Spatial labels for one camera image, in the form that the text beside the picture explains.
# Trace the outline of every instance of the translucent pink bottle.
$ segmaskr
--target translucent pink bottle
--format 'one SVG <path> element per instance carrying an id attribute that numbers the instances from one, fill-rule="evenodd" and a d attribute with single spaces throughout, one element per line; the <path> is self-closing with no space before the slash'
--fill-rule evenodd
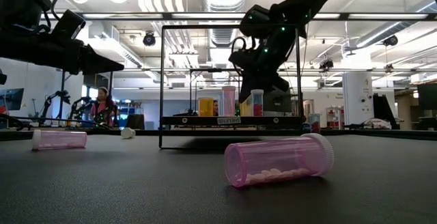
<path id="1" fill-rule="evenodd" d="M 223 90 L 223 116 L 235 116 L 235 90 L 234 86 L 226 86 Z"/>
<path id="2" fill-rule="evenodd" d="M 333 164 L 333 148 L 319 134 L 235 143 L 225 151 L 225 173 L 234 187 L 320 176 Z"/>
<path id="3" fill-rule="evenodd" d="M 86 132 L 35 130 L 32 139 L 32 150 L 84 148 L 87 145 Z"/>

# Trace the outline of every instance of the table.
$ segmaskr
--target table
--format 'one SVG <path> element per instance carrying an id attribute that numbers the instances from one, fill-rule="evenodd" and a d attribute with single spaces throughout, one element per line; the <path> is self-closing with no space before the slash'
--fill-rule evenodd
<path id="1" fill-rule="evenodd" d="M 325 177 L 238 190 L 221 153 L 88 138 L 85 150 L 36 153 L 0 142 L 0 223 L 437 223 L 435 141 L 328 137 Z"/>

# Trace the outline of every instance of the white object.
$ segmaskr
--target white object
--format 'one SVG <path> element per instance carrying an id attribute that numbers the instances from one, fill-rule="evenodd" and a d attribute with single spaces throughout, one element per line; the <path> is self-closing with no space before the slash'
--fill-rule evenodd
<path id="1" fill-rule="evenodd" d="M 362 124 L 374 116 L 371 72 L 344 73 L 343 96 L 346 125 Z"/>
<path id="2" fill-rule="evenodd" d="M 130 138 L 135 137 L 135 135 L 136 135 L 135 130 L 133 130 L 131 128 L 124 128 L 122 130 L 122 138 L 123 139 L 130 139 Z"/>

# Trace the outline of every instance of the red object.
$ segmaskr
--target red object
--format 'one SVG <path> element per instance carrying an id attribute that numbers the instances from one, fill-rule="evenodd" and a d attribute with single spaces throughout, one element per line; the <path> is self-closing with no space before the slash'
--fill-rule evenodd
<path id="1" fill-rule="evenodd" d="M 253 116 L 262 116 L 262 104 L 253 105 Z"/>
<path id="2" fill-rule="evenodd" d="M 320 123 L 319 122 L 312 123 L 311 132 L 320 133 Z"/>

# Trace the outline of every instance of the woman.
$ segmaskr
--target woman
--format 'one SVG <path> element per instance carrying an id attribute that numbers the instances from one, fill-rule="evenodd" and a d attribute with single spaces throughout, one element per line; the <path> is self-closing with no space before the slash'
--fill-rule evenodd
<path id="1" fill-rule="evenodd" d="M 217 100 L 214 100 L 214 106 L 213 106 L 213 116 L 219 116 L 219 102 Z"/>
<path id="2" fill-rule="evenodd" d="M 105 87 L 100 87 L 98 89 L 97 102 L 94 103 L 91 108 L 91 119 L 94 119 L 100 112 L 103 113 L 103 122 L 112 127 L 114 125 L 112 117 L 115 115 L 115 104 L 112 101 L 111 96 L 108 95 L 108 89 Z"/>

